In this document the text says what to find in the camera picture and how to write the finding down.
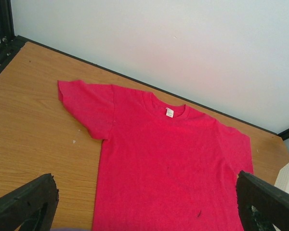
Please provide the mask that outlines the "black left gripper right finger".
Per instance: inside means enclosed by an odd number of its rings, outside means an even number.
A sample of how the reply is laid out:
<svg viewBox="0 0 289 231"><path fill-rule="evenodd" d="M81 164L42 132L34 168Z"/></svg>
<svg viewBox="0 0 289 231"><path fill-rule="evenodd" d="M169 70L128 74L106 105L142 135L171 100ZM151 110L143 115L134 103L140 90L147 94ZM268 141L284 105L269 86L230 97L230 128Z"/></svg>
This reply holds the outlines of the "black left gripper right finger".
<svg viewBox="0 0 289 231"><path fill-rule="evenodd" d="M289 231L288 193L242 170L236 194L245 231Z"/></svg>

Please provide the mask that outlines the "red t-shirt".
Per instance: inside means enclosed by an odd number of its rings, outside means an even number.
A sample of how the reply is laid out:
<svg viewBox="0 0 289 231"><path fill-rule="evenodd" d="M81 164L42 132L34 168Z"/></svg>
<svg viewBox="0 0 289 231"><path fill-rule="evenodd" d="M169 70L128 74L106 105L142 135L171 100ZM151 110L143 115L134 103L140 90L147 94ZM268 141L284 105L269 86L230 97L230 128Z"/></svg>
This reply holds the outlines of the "red t-shirt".
<svg viewBox="0 0 289 231"><path fill-rule="evenodd" d="M250 138L188 105L117 85L59 81L64 108L102 141L94 231L240 231L236 180Z"/></svg>

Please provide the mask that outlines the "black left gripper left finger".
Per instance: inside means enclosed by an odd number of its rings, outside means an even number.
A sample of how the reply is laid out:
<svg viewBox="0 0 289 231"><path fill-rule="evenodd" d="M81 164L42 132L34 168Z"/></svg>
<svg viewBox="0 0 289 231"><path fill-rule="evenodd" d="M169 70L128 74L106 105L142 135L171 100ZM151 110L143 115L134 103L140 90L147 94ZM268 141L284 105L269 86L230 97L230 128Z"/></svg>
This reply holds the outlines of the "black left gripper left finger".
<svg viewBox="0 0 289 231"><path fill-rule="evenodd" d="M0 231L49 231L58 202L53 175L43 174L0 198Z"/></svg>

